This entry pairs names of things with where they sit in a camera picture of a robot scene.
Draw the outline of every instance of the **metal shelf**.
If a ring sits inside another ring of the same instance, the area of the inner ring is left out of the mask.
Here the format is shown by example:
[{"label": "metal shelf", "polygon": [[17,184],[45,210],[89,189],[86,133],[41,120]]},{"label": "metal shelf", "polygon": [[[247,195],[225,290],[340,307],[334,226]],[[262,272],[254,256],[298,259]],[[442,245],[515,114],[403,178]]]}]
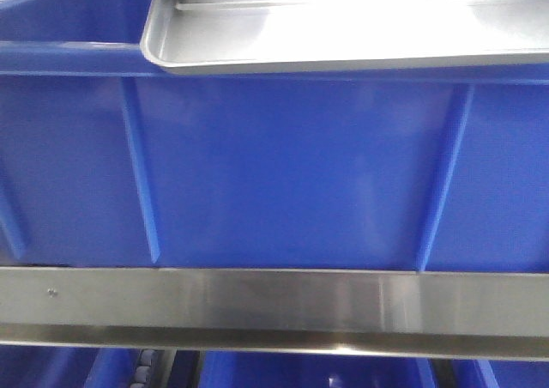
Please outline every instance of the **metal shelf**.
[{"label": "metal shelf", "polygon": [[549,275],[0,268],[0,341],[549,358]]}]

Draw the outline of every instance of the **blue plastic bin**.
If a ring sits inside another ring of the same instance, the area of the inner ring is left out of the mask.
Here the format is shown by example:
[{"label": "blue plastic bin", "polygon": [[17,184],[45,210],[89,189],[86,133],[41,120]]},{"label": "blue plastic bin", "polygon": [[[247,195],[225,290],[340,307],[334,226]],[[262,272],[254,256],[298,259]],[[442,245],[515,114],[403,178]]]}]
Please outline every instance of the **blue plastic bin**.
[{"label": "blue plastic bin", "polygon": [[455,361],[458,388],[541,388],[549,386],[549,363]]},{"label": "blue plastic bin", "polygon": [[150,0],[0,0],[0,262],[539,272],[549,66],[178,77]]},{"label": "blue plastic bin", "polygon": [[428,360],[209,352],[199,388],[436,388]]},{"label": "blue plastic bin", "polygon": [[138,351],[0,347],[0,386],[9,388],[126,388]]}]

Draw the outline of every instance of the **metal tray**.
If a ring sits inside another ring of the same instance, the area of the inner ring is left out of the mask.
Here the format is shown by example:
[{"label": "metal tray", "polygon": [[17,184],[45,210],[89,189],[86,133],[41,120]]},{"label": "metal tray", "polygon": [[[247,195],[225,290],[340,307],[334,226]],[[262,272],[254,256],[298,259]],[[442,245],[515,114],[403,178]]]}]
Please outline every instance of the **metal tray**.
[{"label": "metal tray", "polygon": [[549,62],[549,0],[153,0],[147,59],[179,74]]}]

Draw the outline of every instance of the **stainless steel rail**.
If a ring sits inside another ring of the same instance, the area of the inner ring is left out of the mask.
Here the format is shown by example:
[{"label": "stainless steel rail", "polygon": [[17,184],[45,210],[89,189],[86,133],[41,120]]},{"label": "stainless steel rail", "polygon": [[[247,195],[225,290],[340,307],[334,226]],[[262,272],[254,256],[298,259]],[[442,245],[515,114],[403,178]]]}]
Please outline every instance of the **stainless steel rail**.
[{"label": "stainless steel rail", "polygon": [[549,275],[0,268],[0,342],[549,358]]}]

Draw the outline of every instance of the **plastic container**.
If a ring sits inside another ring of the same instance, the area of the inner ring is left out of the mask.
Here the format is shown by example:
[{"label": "plastic container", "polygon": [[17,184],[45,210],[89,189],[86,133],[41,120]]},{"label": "plastic container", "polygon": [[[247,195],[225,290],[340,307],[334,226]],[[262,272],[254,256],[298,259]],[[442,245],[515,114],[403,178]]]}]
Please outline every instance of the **plastic container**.
[{"label": "plastic container", "polygon": [[436,388],[428,360],[339,355],[206,354],[199,388]]},{"label": "plastic container", "polygon": [[179,77],[0,0],[0,262],[546,271],[549,66]]},{"label": "plastic container", "polygon": [[459,388],[541,388],[549,381],[549,363],[455,361]]},{"label": "plastic container", "polygon": [[10,388],[127,387],[138,351],[0,347],[0,386]]}]

